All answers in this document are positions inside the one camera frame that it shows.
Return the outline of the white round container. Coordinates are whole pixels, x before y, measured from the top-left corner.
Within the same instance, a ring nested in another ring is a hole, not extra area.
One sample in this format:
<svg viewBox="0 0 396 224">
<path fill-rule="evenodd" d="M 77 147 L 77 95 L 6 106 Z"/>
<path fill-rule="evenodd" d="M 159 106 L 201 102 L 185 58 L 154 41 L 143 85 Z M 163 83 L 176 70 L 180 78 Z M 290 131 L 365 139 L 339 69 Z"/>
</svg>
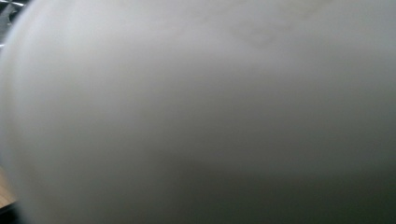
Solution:
<svg viewBox="0 0 396 224">
<path fill-rule="evenodd" d="M 396 0 L 31 0 L 0 152 L 27 224 L 396 224 Z"/>
</svg>

